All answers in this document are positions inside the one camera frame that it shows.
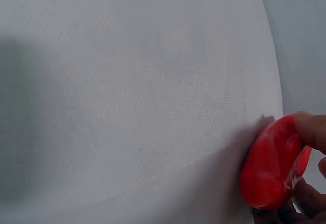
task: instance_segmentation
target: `white surface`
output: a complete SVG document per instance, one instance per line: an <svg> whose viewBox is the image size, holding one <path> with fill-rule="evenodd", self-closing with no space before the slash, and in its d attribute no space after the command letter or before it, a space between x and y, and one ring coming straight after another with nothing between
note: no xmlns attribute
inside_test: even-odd
<svg viewBox="0 0 326 224"><path fill-rule="evenodd" d="M326 114L326 0L264 0L280 70L284 114ZM314 151L304 177L326 193Z"/></svg>
<svg viewBox="0 0 326 224"><path fill-rule="evenodd" d="M1 223L245 223L282 116L262 0L0 0Z"/></svg>

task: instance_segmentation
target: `finger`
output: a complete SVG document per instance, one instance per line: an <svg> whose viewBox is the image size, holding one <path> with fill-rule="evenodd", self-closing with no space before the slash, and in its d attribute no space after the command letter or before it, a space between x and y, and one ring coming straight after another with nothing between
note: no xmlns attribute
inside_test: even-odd
<svg viewBox="0 0 326 224"><path fill-rule="evenodd" d="M308 220L306 216L297 213L292 200L289 200L278 212L282 223L297 223L299 221Z"/></svg>
<svg viewBox="0 0 326 224"><path fill-rule="evenodd" d="M295 187L294 200L308 218L313 218L326 209L326 196L307 184L304 179L301 179Z"/></svg>
<svg viewBox="0 0 326 224"><path fill-rule="evenodd" d="M326 115L312 116L299 112L295 117L295 125L305 144L326 154Z"/></svg>
<svg viewBox="0 0 326 224"><path fill-rule="evenodd" d="M322 175L326 178L326 158L322 159L319 162L318 168L319 168L320 172L322 173Z"/></svg>
<svg viewBox="0 0 326 224"><path fill-rule="evenodd" d="M277 210L257 210L253 209L255 224L282 224Z"/></svg>

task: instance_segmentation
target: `red sponge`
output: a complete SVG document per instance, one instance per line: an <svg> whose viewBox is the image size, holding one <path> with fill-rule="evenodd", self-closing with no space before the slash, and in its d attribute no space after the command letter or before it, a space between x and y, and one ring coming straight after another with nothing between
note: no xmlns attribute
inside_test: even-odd
<svg viewBox="0 0 326 224"><path fill-rule="evenodd" d="M269 124L249 150L241 190L254 208L282 207L307 167L312 149L301 142L294 118L289 115Z"/></svg>

